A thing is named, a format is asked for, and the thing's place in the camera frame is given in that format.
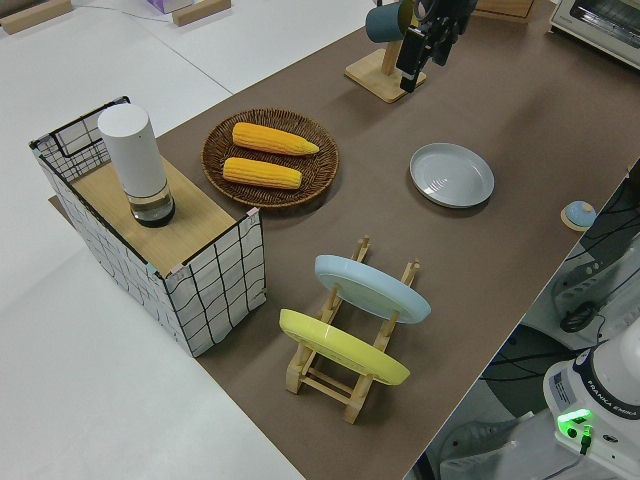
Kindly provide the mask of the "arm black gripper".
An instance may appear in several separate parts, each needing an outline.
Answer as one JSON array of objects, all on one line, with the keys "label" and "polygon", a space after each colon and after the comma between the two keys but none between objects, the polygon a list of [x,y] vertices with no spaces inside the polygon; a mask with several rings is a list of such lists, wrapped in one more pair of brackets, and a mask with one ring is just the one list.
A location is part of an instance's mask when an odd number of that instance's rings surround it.
[{"label": "arm black gripper", "polygon": [[[417,2],[417,20],[420,24],[435,22],[432,28],[431,57],[444,66],[454,43],[454,31],[463,35],[470,16],[475,10],[475,0],[425,0]],[[411,93],[415,90],[421,72],[421,62],[426,45],[426,35],[410,26],[404,35],[397,59],[401,72],[400,88]]]}]

